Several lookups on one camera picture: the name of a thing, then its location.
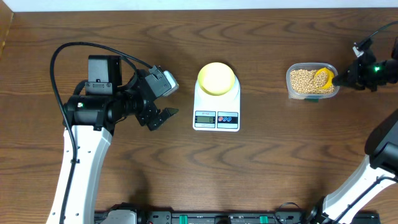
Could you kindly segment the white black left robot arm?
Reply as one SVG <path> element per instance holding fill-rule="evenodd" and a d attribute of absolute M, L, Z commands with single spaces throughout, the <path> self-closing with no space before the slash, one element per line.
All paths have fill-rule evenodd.
<path fill-rule="evenodd" d="M 87 80 L 62 105 L 63 160 L 48 223 L 94 223 L 101 169 L 118 122 L 135 116 L 141 126 L 154 131 L 177 113 L 175 108 L 159 110 L 154 103 L 178 89 L 173 75 L 156 65 L 134 68 L 123 85 L 121 62 L 126 60 L 117 55 L 89 56 Z"/>

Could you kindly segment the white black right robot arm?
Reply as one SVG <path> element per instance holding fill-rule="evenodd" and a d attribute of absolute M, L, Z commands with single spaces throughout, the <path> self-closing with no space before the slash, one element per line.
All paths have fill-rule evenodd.
<path fill-rule="evenodd" d="M 397 83 L 397 48 L 391 58 L 377 62 L 371 38 L 355 44 L 356 60 L 332 83 L 355 90 L 376 91 Z M 351 223 L 354 216 L 379 192 L 397 183 L 397 112 L 394 111 L 369 135 L 365 157 L 351 176 L 333 193 L 323 197 L 305 219 L 306 223 Z"/>

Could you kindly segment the yellow plastic measuring scoop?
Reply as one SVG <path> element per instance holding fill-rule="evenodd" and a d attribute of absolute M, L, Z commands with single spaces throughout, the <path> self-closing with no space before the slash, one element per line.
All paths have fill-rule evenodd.
<path fill-rule="evenodd" d="M 315 73 L 313 82 L 316 88 L 327 90 L 332 86 L 332 79 L 334 77 L 334 73 L 328 68 L 324 67 Z"/>

